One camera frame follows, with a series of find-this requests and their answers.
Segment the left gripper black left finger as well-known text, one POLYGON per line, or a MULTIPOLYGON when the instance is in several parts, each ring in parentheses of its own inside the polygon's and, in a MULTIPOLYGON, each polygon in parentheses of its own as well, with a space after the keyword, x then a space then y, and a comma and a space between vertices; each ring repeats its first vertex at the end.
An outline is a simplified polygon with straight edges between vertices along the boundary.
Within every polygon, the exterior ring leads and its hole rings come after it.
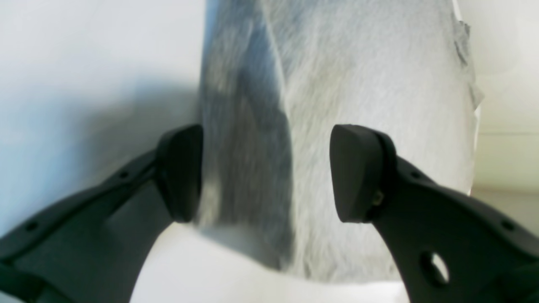
POLYGON ((1 293, 26 303, 128 303, 152 246, 200 205, 203 128, 165 133, 102 184, 1 238, 1 293))

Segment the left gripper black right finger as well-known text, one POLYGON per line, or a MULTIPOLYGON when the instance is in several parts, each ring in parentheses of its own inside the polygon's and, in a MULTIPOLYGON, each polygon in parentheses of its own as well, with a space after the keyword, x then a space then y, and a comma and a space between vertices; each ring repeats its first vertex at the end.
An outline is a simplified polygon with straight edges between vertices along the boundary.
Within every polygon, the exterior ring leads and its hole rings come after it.
POLYGON ((538 238, 505 214, 433 182, 389 136, 356 125, 331 131, 335 207, 371 223, 412 303, 537 303, 538 238))

